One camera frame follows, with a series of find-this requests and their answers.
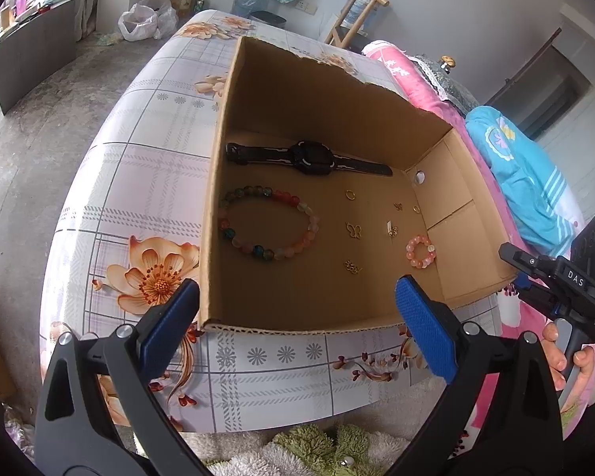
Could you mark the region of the light blue blanket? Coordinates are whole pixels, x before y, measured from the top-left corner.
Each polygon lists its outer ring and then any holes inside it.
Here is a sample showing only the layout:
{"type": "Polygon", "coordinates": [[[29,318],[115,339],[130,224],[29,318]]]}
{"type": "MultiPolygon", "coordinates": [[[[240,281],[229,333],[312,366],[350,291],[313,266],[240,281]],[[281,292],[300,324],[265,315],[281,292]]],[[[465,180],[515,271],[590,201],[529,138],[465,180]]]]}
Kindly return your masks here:
{"type": "Polygon", "coordinates": [[[501,189],[522,240],[556,258],[571,256],[585,220],[571,186],[548,154],[492,106],[477,106],[465,128],[501,189]]]}

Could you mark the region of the floral tablecloth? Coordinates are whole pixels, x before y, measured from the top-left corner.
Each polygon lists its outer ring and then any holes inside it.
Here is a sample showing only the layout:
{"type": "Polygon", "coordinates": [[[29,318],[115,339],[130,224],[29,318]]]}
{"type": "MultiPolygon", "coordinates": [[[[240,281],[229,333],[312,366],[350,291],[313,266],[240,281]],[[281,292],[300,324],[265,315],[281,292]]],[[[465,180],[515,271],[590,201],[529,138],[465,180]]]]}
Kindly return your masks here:
{"type": "MultiPolygon", "coordinates": [[[[407,101],[379,61],[218,11],[192,18],[124,91],[68,191],[42,286],[42,363],[64,332],[107,336],[186,278],[201,288],[213,142],[243,38],[337,65],[407,101]]],[[[273,334],[206,329],[199,313],[151,388],[177,426],[225,433],[344,414],[425,377],[402,318],[370,330],[273,334]]]]}

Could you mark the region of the green white fluffy rug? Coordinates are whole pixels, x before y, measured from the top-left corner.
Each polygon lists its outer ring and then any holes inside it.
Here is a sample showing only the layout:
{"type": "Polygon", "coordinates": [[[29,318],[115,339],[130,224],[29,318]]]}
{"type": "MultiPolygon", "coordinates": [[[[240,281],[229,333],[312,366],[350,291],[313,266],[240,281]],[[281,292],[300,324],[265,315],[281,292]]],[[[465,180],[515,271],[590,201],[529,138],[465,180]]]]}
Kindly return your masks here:
{"type": "Polygon", "coordinates": [[[404,437],[343,424],[331,434],[303,424],[262,432],[181,435],[214,475],[383,475],[409,446],[404,437]]]}

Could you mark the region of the brown cardboard box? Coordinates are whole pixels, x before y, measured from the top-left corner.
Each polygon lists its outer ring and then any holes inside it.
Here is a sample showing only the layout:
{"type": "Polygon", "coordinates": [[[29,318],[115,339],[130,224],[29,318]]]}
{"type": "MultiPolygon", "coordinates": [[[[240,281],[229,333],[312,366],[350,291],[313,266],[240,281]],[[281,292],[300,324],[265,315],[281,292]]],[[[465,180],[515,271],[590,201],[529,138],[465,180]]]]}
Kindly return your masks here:
{"type": "Polygon", "coordinates": [[[201,247],[206,329],[315,334],[391,327],[411,275],[451,308],[516,272],[491,183],[456,129],[337,65],[254,38],[237,42],[213,142],[201,247]],[[393,176],[238,165],[225,145],[319,142],[393,176]],[[387,222],[397,226],[390,238],[387,222]],[[345,224],[360,225],[351,238],[345,224]],[[362,268],[349,273],[345,261],[362,268]]]}

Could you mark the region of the black wristwatch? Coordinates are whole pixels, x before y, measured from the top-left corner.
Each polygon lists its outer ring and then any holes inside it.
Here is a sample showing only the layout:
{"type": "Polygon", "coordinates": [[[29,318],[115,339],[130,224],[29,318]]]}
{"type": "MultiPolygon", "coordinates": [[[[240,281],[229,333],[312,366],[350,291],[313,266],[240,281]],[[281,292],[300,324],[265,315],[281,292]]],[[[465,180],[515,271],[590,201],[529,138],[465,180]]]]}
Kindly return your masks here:
{"type": "Polygon", "coordinates": [[[247,146],[230,142],[225,157],[238,165],[285,165],[305,175],[327,176],[334,171],[348,171],[379,176],[393,176],[389,165],[340,156],[326,145],[299,141],[290,147],[247,146]]]}

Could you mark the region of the brown topped bottle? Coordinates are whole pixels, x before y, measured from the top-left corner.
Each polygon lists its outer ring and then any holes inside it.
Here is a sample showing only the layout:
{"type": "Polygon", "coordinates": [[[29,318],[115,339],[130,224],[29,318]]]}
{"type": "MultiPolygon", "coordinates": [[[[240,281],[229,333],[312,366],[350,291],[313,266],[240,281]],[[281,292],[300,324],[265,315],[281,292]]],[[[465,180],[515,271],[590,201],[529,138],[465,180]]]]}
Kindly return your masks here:
{"type": "Polygon", "coordinates": [[[441,69],[443,69],[447,74],[456,66],[456,60],[453,59],[451,56],[441,56],[441,69]]]}

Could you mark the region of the pink floral quilt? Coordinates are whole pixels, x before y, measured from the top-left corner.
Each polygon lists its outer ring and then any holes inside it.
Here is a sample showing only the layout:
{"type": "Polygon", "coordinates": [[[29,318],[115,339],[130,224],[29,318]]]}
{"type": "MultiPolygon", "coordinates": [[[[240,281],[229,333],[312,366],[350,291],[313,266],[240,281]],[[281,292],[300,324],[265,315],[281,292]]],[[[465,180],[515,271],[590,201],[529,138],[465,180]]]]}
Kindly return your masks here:
{"type": "MultiPolygon", "coordinates": [[[[399,47],[387,41],[377,40],[369,43],[363,47],[362,54],[386,66],[413,106],[433,113],[456,129],[472,153],[485,182],[491,183],[494,203],[509,232],[509,239],[519,247],[532,250],[522,240],[497,181],[466,131],[466,115],[480,106],[467,90],[461,89],[440,65],[434,68],[430,60],[424,60],[421,56],[408,56],[399,47]]],[[[518,297],[510,297],[512,290],[509,288],[503,291],[504,297],[497,298],[497,308],[504,335],[516,338],[517,333],[537,329],[539,326],[544,327],[545,323],[550,321],[518,297]]],[[[588,433],[580,433],[581,426],[586,426],[589,433],[595,430],[595,426],[589,426],[589,411],[595,411],[595,344],[588,344],[583,350],[588,350],[591,361],[583,362],[584,367],[580,369],[573,390],[561,411],[562,431],[564,438],[569,441],[578,435],[580,440],[588,439],[588,433]]]]}

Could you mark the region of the white plastic bag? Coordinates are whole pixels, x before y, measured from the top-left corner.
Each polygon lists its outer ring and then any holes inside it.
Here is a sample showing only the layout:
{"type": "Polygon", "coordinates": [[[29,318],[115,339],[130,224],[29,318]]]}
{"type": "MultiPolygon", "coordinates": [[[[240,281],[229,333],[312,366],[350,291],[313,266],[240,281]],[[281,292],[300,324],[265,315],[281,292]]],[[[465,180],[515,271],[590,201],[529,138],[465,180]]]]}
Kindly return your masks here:
{"type": "Polygon", "coordinates": [[[178,15],[171,0],[139,0],[121,14],[118,28],[125,41],[161,40],[178,28],[178,15]]]}

